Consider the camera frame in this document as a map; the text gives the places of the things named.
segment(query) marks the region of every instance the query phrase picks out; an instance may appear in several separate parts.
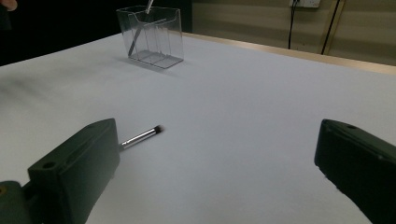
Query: screw hole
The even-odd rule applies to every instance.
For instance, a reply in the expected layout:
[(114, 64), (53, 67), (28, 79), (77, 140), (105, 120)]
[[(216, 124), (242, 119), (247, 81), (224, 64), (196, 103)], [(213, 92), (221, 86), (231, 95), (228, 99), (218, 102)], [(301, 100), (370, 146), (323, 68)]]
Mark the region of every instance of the screw hole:
[(44, 169), (49, 169), (49, 168), (52, 168), (52, 167), (54, 167), (54, 166), (55, 166), (55, 162), (50, 161), (50, 162), (45, 163), (45, 164), (43, 165), (43, 168), (44, 168)]
[(7, 192), (6, 186), (0, 186), (0, 196), (2, 196), (3, 194), (5, 194), (6, 192)]

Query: transparent box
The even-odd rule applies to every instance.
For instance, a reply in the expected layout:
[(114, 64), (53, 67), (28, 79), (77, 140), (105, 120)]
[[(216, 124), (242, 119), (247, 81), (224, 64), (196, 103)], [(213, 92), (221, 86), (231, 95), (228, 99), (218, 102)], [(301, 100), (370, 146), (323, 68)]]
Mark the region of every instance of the transparent box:
[(126, 7), (117, 10), (128, 57), (161, 68), (183, 61), (180, 9)]

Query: wall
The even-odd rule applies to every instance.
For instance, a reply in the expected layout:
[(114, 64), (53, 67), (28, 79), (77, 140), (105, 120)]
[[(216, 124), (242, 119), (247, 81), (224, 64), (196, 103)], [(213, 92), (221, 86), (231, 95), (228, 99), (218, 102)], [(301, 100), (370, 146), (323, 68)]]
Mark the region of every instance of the wall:
[[(298, 8), (291, 48), (321, 52), (335, 0)], [(193, 32), (279, 48), (288, 47), (288, 0), (193, 0)], [(396, 65), (396, 1), (346, 0), (329, 55)]]

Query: acrylic organizer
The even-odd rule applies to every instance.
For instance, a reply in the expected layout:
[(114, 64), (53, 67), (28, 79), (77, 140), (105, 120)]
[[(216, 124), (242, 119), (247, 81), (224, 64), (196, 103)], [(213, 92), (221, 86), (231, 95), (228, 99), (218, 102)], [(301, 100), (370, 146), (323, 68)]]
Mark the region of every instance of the acrylic organizer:
[(180, 10), (126, 7), (117, 10), (128, 57), (161, 68), (183, 61)]

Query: table edge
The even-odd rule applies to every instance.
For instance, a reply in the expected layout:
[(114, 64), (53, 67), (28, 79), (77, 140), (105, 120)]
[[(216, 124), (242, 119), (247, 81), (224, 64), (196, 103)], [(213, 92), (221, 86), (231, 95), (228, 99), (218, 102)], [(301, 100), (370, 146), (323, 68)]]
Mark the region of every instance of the table edge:
[(243, 41), (238, 41), (238, 40), (224, 39), (224, 38), (208, 36), (208, 35), (197, 35), (197, 34), (191, 34), (191, 33), (183, 33), (183, 35), (187, 36), (187, 37), (191, 37), (191, 38), (197, 38), (197, 39), (207, 40), (207, 41), (211, 41), (211, 42), (217, 42), (217, 43), (227, 44), (227, 45), (231, 45), (231, 46), (237, 46), (237, 47), (244, 48), (244, 49), (261, 50), (261, 51), (270, 52), (270, 53), (274, 53), (274, 54), (280, 54), (280, 55), (299, 58), (299, 59), (306, 59), (306, 60), (320, 62), (320, 63), (329, 63), (329, 64), (341, 65), (341, 66), (345, 66), (345, 67), (358, 68), (360, 70), (365, 70), (365, 71), (370, 71), (370, 72), (377, 72), (377, 73), (388, 74), (388, 75), (396, 75), (396, 66), (392, 66), (392, 65), (386, 65), (386, 64), (381, 64), (381, 63), (368, 63), (368, 62), (363, 62), (363, 61), (338, 58), (338, 57), (333, 57), (333, 56), (328, 56), (328, 55), (321, 55), (321, 54), (292, 50), (292, 49), (281, 49), (281, 48), (277, 48), (277, 47), (270, 47), (270, 46), (265, 46), (265, 45), (260, 45), (260, 44), (253, 44), (253, 43), (248, 43), (248, 42), (243, 42)]

